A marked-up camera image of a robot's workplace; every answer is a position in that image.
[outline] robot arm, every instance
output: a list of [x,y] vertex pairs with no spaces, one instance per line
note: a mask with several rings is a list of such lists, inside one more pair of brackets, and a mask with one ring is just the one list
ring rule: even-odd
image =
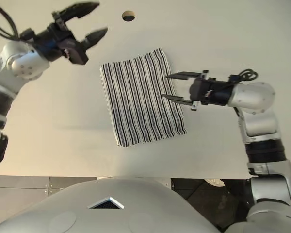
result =
[[[54,22],[41,33],[35,34],[32,29],[27,29],[20,35],[13,20],[0,8],[14,33],[11,35],[0,27],[0,36],[10,40],[0,55],[0,130],[4,128],[7,113],[21,88],[27,82],[38,79],[49,68],[50,62],[63,56],[73,64],[86,64],[87,49],[104,37],[107,28],[91,32],[79,42],[65,23],[89,14],[98,6],[99,3],[95,2],[74,4],[60,12],[53,12]],[[0,162],[7,143],[7,136],[0,132]]]
[[267,83],[242,84],[258,77],[247,69],[239,75],[231,75],[227,82],[207,79],[208,71],[202,73],[180,72],[167,76],[172,79],[194,78],[190,87],[190,100],[164,95],[169,100],[190,105],[215,104],[235,109],[242,140],[245,144],[249,173],[253,175],[247,193],[255,204],[248,215],[256,220],[256,214],[278,213],[285,220],[291,218],[291,164],[285,156],[279,126],[272,110],[274,89]]

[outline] hole in table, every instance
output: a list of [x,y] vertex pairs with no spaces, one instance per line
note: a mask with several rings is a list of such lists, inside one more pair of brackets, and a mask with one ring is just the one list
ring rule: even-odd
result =
[[126,22],[131,22],[135,19],[135,13],[133,11],[125,11],[122,14],[122,19]]

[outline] fabric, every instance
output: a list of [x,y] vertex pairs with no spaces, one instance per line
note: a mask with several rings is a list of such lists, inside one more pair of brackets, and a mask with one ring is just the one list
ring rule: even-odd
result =
[[183,111],[162,97],[175,95],[162,49],[100,67],[102,84],[119,146],[185,134]]

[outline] white table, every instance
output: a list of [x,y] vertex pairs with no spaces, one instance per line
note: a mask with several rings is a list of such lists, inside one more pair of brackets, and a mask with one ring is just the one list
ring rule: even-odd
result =
[[[73,0],[0,0],[19,30],[36,32]],[[14,101],[0,175],[246,178],[247,158],[234,111],[185,108],[188,133],[130,148],[116,145],[99,66],[162,47],[174,72],[210,70],[227,80],[253,68],[277,92],[275,111],[291,159],[291,0],[100,0],[68,23],[77,39],[108,26],[84,67],[64,58]],[[132,10],[136,19],[121,15]],[[0,51],[6,41],[0,38]],[[177,83],[180,95],[189,86]]]

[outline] black cable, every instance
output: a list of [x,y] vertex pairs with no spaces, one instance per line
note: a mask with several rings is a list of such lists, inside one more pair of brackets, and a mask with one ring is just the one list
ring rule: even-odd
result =
[[0,7],[0,14],[6,19],[6,21],[10,25],[13,32],[13,34],[10,34],[6,30],[4,30],[2,27],[0,27],[0,36],[8,40],[20,41],[16,25],[13,22],[12,18],[1,7]]
[[257,79],[259,75],[252,69],[245,69],[242,72],[240,72],[238,76],[239,76],[239,79],[234,80],[232,82],[227,82],[225,86],[212,90],[211,95],[213,95],[215,92],[222,91],[222,90],[225,90],[226,88],[234,86],[235,84],[239,84],[240,82],[247,82],[247,81],[252,81],[254,79]]
[[240,78],[234,83],[240,83],[242,81],[245,81],[245,82],[252,81],[254,79],[257,79],[259,75],[252,69],[245,69],[242,72],[240,72],[238,76]]
[[12,32],[13,32],[13,34],[10,34],[10,33],[8,33],[5,29],[3,29],[0,26],[0,36],[1,37],[5,38],[5,39],[8,39],[8,40],[12,40],[12,41],[22,41],[24,43],[27,43],[27,44],[32,45],[33,47],[41,46],[41,47],[47,48],[49,50],[52,50],[54,52],[60,53],[60,55],[62,55],[62,53],[61,53],[60,50],[57,50],[57,49],[54,49],[54,48],[50,48],[50,47],[48,47],[46,45],[37,44],[36,42],[33,42],[33,41],[27,41],[27,40],[21,39],[19,37],[16,24],[14,23],[14,21],[12,20],[12,18],[9,16],[9,14],[6,13],[1,7],[0,7],[0,14],[6,19],[6,21],[10,25],[10,27],[12,29]]

